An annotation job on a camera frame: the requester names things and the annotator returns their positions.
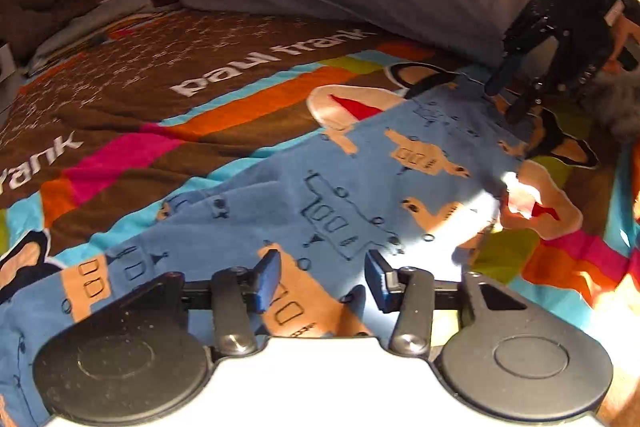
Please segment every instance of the blue fabric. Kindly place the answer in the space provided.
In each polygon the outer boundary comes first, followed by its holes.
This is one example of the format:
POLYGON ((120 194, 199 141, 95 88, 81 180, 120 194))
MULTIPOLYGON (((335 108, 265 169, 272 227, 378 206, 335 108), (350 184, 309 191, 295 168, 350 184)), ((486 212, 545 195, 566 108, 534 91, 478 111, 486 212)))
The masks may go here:
MULTIPOLYGON (((457 89, 431 89, 354 126, 347 134, 358 148, 354 155, 316 134, 220 185, 169 198, 168 219, 104 252, 111 295, 92 311, 167 271, 202 280, 225 267, 253 266, 257 251, 269 243, 278 243, 294 259, 308 259, 308 274, 335 299, 364 284, 364 253, 369 248, 378 248, 394 267, 417 266, 436 279, 455 280, 464 252, 450 248, 451 237, 440 237, 438 230, 426 242, 425 230, 403 202, 413 198, 437 214, 452 201, 472 205, 485 197, 497 212, 501 179, 505 172, 517 172, 520 164, 498 141, 515 145, 530 133, 528 121, 506 130, 493 102, 483 97, 481 84, 465 75, 459 75, 457 83, 457 89), (437 117, 426 120, 427 111, 437 117), (389 129, 414 142, 436 145, 469 176, 444 169, 435 174, 403 169, 392 157, 398 146, 385 134, 389 129), (331 209, 330 215, 339 214, 342 221, 322 218, 331 209)), ((19 291, 0 307, 0 394, 20 427, 47 419, 30 363, 43 343, 72 325, 65 299, 57 274, 19 291)), ((386 343, 393 314, 380 313, 368 291, 358 313, 386 343)), ((210 334, 204 328, 205 315, 200 315, 192 317, 190 329, 207 342, 210 334)))

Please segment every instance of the paul frank blanket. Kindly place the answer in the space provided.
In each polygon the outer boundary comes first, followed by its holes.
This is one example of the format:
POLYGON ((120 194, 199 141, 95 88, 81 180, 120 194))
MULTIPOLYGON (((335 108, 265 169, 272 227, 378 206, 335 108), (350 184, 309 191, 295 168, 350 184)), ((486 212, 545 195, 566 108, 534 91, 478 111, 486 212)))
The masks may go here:
MULTIPOLYGON (((477 258, 563 318, 595 316, 582 287, 525 267, 567 235, 608 245, 617 151, 563 104, 508 128, 487 74, 370 26, 192 12, 41 74, 0 134, 3 418, 46 419, 29 363, 57 331, 164 271, 208 279, 265 248, 284 259, 278 335, 385 339, 371 247, 449 280, 477 258)), ((587 247, 570 254, 589 273, 587 247)), ((210 316, 190 329, 210 342, 210 316)))

